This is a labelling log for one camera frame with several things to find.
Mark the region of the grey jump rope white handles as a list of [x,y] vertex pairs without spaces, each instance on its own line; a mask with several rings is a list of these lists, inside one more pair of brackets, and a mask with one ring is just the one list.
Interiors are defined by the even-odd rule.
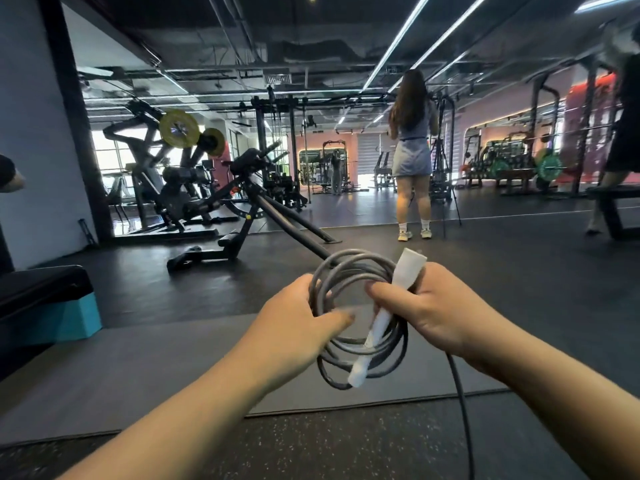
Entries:
[[[405,249],[397,262],[366,250],[342,250],[327,255],[312,275],[308,304],[313,316],[332,311],[334,301],[356,282],[384,282],[412,290],[422,274],[427,258]],[[388,376],[402,364],[408,349],[408,323],[380,308],[367,336],[331,339],[316,359],[324,381],[333,389],[361,387],[366,379]]]

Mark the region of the grey floor mat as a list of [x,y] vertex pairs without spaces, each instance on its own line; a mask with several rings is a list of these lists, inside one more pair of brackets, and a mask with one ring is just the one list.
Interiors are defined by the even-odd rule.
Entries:
[[[0,381],[0,445],[124,429],[219,361],[258,304],[206,319],[130,323],[57,344]],[[331,411],[455,397],[443,352],[409,332],[404,360],[386,377],[338,391],[313,365],[267,395],[249,416]]]

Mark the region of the wooden low bench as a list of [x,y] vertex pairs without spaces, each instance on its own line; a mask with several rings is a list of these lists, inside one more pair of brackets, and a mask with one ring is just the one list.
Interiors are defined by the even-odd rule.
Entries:
[[501,169],[495,172],[496,189],[502,197],[535,195],[531,184],[536,176],[534,168]]

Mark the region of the black back extension machine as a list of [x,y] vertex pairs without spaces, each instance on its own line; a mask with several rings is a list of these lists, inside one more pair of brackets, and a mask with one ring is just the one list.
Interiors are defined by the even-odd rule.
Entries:
[[219,209],[222,204],[231,204],[233,202],[232,195],[238,191],[245,193],[250,204],[250,209],[241,213],[244,224],[240,231],[233,231],[220,237],[218,247],[214,250],[203,250],[198,246],[188,248],[167,261],[167,272],[170,274],[177,273],[205,261],[234,261],[249,234],[252,223],[259,217],[260,213],[269,217],[286,234],[316,256],[322,259],[329,257],[329,253],[324,247],[307,237],[292,222],[300,224],[304,229],[322,239],[324,243],[337,244],[339,241],[301,217],[296,211],[269,197],[266,190],[252,180],[252,175],[258,172],[265,163],[266,151],[250,148],[236,160],[225,163],[234,176],[227,185],[217,190],[210,197],[186,201],[176,207],[179,217],[191,217],[202,212],[212,212]]

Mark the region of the long ceiling light strip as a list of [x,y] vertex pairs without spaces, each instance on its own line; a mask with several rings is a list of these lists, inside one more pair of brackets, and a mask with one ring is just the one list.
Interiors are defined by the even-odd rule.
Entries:
[[469,5],[462,14],[453,21],[450,26],[446,28],[446,30],[442,30],[441,33],[438,34],[438,37],[434,42],[420,55],[418,60],[416,60],[410,67],[410,69],[417,69],[427,58],[439,48],[444,41],[446,41],[466,20],[471,17],[482,5],[486,3],[487,0],[474,0],[471,5]]
[[370,86],[371,86],[372,82],[374,81],[374,79],[377,77],[377,75],[379,74],[381,69],[384,67],[384,65],[388,62],[390,56],[393,54],[393,52],[398,47],[400,42],[402,42],[402,40],[404,39],[405,35],[410,30],[411,26],[415,23],[416,19],[421,14],[421,12],[423,11],[424,7],[427,5],[428,2],[429,2],[429,0],[418,0],[417,1],[416,5],[412,8],[410,14],[406,17],[406,19],[405,19],[404,23],[402,24],[401,28],[397,31],[394,39],[389,44],[389,46],[386,49],[386,51],[384,52],[384,54],[380,57],[380,60],[378,61],[377,65],[375,65],[374,69],[369,74],[368,78],[364,82],[364,85],[358,91],[359,94],[362,94],[363,92],[365,92],[366,90],[368,90],[370,88]]

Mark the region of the black bench with teal base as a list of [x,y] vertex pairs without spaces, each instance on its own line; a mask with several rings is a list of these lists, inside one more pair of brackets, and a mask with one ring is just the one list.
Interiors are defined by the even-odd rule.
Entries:
[[102,329],[97,298],[82,266],[0,274],[0,381],[55,344]]

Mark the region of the person's left hand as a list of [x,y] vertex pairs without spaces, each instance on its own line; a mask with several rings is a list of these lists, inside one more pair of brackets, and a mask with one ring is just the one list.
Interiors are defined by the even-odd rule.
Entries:
[[233,348],[265,394],[308,369],[330,342],[313,336],[311,284],[312,275],[304,274],[270,298]]

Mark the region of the person's right hand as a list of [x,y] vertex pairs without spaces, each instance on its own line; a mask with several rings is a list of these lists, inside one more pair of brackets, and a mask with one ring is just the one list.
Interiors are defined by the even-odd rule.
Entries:
[[427,262],[408,291],[405,319],[431,345],[473,364],[495,311],[444,266]]

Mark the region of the person's left forearm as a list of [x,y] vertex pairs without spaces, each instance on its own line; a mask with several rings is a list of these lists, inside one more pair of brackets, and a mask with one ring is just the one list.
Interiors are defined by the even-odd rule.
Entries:
[[232,350],[56,480],[188,480],[288,362],[265,348]]

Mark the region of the black plate loaded machine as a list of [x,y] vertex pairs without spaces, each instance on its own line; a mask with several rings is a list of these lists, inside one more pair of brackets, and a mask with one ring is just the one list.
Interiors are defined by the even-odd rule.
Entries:
[[131,117],[108,125],[102,132],[106,139],[124,144],[134,160],[127,172],[132,177],[142,228],[132,234],[175,240],[193,233],[216,237],[216,226],[238,222],[237,215],[220,215],[219,209],[179,217],[179,204],[210,197],[220,189],[214,177],[217,158],[208,156],[198,144],[179,149],[165,143],[159,134],[159,120],[167,111],[137,97],[125,108]]

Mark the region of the large yellow weight plate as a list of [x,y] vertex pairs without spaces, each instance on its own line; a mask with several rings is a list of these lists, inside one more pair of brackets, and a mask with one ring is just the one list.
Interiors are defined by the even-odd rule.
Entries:
[[198,144],[201,131],[197,120],[189,113],[172,109],[159,120],[161,139],[173,148],[185,149]]

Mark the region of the green weight plate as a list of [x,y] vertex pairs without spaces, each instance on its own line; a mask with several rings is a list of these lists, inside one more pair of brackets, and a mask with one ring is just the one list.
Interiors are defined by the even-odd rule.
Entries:
[[553,182],[566,169],[557,153],[546,153],[536,160],[536,175],[539,180]]

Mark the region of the small yellow weight plate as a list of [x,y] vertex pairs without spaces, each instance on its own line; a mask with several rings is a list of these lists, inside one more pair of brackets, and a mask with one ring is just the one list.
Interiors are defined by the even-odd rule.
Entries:
[[208,156],[218,158],[227,148],[224,134],[217,128],[206,128],[198,139],[198,148]]

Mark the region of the black flat bench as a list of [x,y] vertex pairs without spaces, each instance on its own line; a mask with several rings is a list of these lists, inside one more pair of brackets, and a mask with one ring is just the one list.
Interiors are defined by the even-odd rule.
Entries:
[[640,198],[640,184],[623,184],[615,187],[592,187],[587,189],[589,200],[597,202],[610,238],[614,241],[640,240],[640,226],[624,227],[616,202]]

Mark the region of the black power rack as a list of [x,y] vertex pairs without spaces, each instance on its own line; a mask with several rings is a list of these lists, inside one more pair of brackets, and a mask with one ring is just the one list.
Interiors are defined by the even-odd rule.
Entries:
[[559,135],[559,131],[557,130],[557,117],[559,115],[559,103],[561,101],[561,98],[559,92],[555,88],[549,87],[547,85],[547,80],[551,75],[557,72],[562,72],[574,66],[580,66],[587,70],[585,100],[582,106],[581,118],[577,129],[565,130],[563,132],[563,135],[571,136],[575,134],[579,137],[577,150],[577,166],[574,170],[574,176],[570,190],[562,191],[558,190],[557,187],[552,187],[551,185],[549,185],[547,190],[541,193],[541,196],[545,200],[583,200],[587,197],[586,191],[582,191],[580,189],[580,182],[586,158],[587,139],[590,131],[592,131],[593,129],[593,127],[590,125],[589,120],[595,108],[596,80],[598,71],[600,69],[607,70],[608,72],[612,73],[612,67],[610,67],[610,65],[608,65],[607,63],[599,60],[597,55],[588,54],[580,58],[562,60],[558,65],[551,66],[550,68],[535,73],[529,78],[529,82],[532,82],[532,98],[530,120],[529,126],[525,133],[525,140],[529,144],[529,147],[527,149],[527,159],[530,162],[533,162],[534,142],[539,139],[539,137],[536,136],[536,125],[538,122],[540,92],[546,91],[552,96],[552,103],[554,105],[554,119],[552,120],[552,132],[549,134],[549,137],[551,139],[550,147],[551,149],[553,149],[555,137]]

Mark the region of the person's right forearm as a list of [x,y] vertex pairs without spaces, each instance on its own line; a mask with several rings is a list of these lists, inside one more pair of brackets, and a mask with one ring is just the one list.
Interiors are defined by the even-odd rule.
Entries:
[[500,315],[452,322],[460,356],[510,387],[591,480],[640,480],[640,399]]

